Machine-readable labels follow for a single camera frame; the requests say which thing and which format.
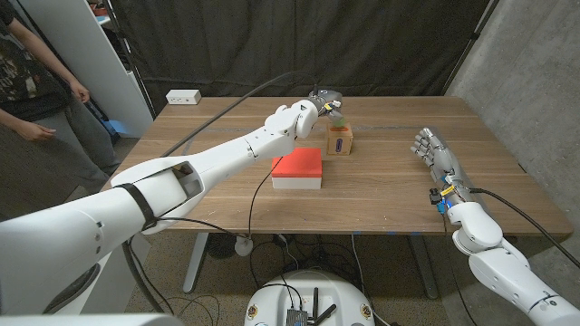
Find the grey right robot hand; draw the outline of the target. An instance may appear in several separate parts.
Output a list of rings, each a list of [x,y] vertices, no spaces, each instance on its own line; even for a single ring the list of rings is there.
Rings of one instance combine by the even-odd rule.
[[[430,129],[423,128],[415,136],[411,151],[430,168],[431,177],[438,185],[457,185],[463,181],[457,158]]]

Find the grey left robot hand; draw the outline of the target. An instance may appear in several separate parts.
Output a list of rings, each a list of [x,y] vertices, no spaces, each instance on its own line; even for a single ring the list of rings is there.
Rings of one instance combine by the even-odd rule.
[[[308,100],[312,101],[318,110],[318,116],[326,116],[337,128],[344,126],[345,120],[341,113],[343,95],[338,91],[311,91]]]

